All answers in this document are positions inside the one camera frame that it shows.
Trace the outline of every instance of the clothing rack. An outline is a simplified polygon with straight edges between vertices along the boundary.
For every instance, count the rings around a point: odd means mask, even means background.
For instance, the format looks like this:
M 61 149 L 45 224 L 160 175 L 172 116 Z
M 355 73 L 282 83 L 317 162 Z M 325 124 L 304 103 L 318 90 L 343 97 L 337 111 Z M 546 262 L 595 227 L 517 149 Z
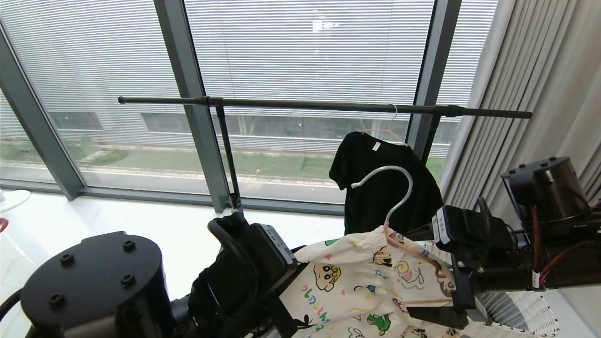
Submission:
M 409 106 L 392 105 L 390 103 L 356 103 L 356 102 L 332 102 L 332 101 L 301 101 L 301 100 L 251 100 L 251 99 L 226 99 L 223 97 L 203 96 L 198 98 L 181 97 L 123 97 L 118 98 L 120 104 L 126 103 L 150 103 L 150 104 L 173 104 L 173 105 L 200 105 L 215 107 L 221 136 L 224 141 L 225 156 L 230 168 L 230 175 L 234 192 L 230 192 L 230 202 L 234 210 L 242 213 L 242 199 L 240 188 L 234 167 L 234 157 L 230 144 L 230 136 L 225 122 L 226 106 L 253 107 L 253 108 L 281 108 L 281 109 L 308 109 L 308 110 L 331 110 L 331 111 L 362 111 L 362 112 L 398 112 L 411 114 L 430 114 L 435 117 L 457 117 L 463 115 L 505 117 L 505 118 L 531 118 L 532 113 L 526 111 L 508 111 L 494 109 L 464 108 L 455 105 L 444 106 Z M 213 134 L 216 135 L 215 127 L 212 126 Z

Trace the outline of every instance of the road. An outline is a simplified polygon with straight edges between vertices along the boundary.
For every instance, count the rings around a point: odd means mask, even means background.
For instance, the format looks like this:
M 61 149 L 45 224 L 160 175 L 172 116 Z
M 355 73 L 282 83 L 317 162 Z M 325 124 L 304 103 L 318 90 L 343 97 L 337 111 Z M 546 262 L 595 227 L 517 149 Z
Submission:
M 2 177 L 15 180 L 53 182 L 50 172 L 38 165 L 2 164 Z M 208 194 L 209 189 L 202 174 L 182 175 L 163 171 L 97 171 L 83 169 L 82 174 L 89 186 L 150 191 L 186 192 Z M 269 179 L 260 176 L 239 175 L 240 193 L 243 197 L 271 198 L 322 203 L 344 203 L 345 192 L 333 182 L 294 182 Z

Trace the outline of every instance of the hanger hook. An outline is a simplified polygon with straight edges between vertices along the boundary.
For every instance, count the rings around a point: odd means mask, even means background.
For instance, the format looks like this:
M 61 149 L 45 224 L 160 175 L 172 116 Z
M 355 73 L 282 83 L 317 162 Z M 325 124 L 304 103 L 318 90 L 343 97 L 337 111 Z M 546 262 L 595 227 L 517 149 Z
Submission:
M 385 170 L 397 170 L 397 171 L 400 171 L 400 172 L 402 172 L 407 177 L 407 180 L 409 181 L 409 187 L 408 187 L 407 193 L 405 194 L 405 196 L 403 197 L 403 199 L 400 202 L 398 202 L 395 206 L 393 206 L 392 209 L 390 209 L 390 211 L 386 215 L 386 220 L 384 222 L 385 222 L 385 224 L 388 224 L 388 221 L 390 221 L 390 216 L 392 216 L 392 213 L 395 210 L 397 210 L 401 205 L 403 205 L 405 202 L 407 202 L 407 200 L 409 199 L 409 196 L 411 196 L 411 191 L 413 190 L 413 179 L 411 178 L 411 174 L 409 174 L 409 172 L 407 171 L 407 169 L 405 169 L 403 167 L 396 166 L 396 165 L 385 165 L 383 167 L 379 167 L 377 169 L 372 170 L 369 174 L 367 174 L 365 177 L 363 177 L 363 179 L 360 182 L 353 183 L 353 184 L 350 185 L 350 187 L 352 189 L 355 189 L 355 188 L 357 188 L 359 186 L 362 186 L 372 176 L 374 176 L 375 174 L 377 174 L 377 173 L 379 173 L 381 171 L 385 171 Z
M 389 103 L 389 105 L 394 107 L 394 117 L 388 123 L 388 130 L 391 131 L 392 130 L 392 121 L 394 121 L 394 119 L 397 118 L 397 115 L 398 115 L 398 108 L 397 108 L 397 105 L 395 105 L 394 103 Z

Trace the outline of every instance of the white basket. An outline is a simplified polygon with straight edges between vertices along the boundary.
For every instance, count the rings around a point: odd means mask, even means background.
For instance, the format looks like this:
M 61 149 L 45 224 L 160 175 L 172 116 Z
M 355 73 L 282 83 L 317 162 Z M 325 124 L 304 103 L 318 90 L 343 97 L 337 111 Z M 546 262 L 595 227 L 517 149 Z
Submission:
M 555 314 L 539 293 L 486 293 L 482 301 L 495 322 L 492 325 L 472 322 L 463 330 L 463 337 L 554 337 L 559 331 Z

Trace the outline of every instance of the white label sticker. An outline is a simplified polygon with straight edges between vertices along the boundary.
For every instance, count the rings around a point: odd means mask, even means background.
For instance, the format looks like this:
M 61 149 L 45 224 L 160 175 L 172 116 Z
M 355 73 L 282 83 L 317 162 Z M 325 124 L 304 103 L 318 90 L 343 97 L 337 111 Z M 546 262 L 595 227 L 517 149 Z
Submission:
M 432 217 L 432 231 L 434 232 L 434 244 L 437 244 L 438 242 L 441 241 L 441 235 L 438 230 L 438 216 L 437 215 L 434 215 L 434 217 Z
M 540 288 L 540 273 L 532 272 L 532 287 L 534 289 Z
M 449 244 L 451 242 L 451 238 L 447 233 L 447 224 L 445 222 L 444 207 L 438 209 L 438 212 L 436 213 L 436 218 L 438 219 L 438 229 L 441 232 L 441 242 L 443 244 Z

